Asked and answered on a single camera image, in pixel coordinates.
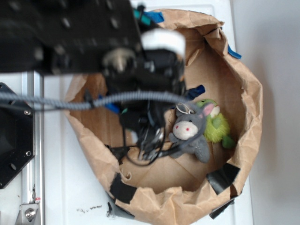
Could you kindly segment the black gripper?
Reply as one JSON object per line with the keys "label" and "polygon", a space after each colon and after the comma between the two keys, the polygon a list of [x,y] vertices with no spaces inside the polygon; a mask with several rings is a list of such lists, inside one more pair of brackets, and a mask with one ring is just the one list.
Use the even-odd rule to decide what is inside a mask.
{"label": "black gripper", "polygon": [[117,48],[103,58],[108,92],[117,101],[123,130],[129,130],[139,148],[139,160],[153,162],[165,142],[165,119],[174,101],[163,93],[185,92],[185,37],[175,30],[153,29],[141,35],[141,50]]}

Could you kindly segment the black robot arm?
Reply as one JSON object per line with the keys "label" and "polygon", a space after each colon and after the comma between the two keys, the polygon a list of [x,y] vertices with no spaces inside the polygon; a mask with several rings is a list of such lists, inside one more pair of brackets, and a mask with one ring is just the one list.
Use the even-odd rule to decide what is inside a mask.
{"label": "black robot arm", "polygon": [[128,0],[3,0],[0,70],[41,75],[100,72],[108,93],[83,103],[34,99],[54,109],[107,107],[136,136],[139,159],[182,150],[165,143],[164,113],[185,102],[185,38]]}

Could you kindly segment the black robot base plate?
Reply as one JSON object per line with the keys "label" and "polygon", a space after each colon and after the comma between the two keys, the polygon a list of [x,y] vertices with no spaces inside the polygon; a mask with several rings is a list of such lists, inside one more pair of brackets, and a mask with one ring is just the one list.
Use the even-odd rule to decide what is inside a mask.
{"label": "black robot base plate", "polygon": [[0,84],[0,188],[4,189],[33,159],[34,117],[32,108],[21,100],[6,99],[15,95]]}

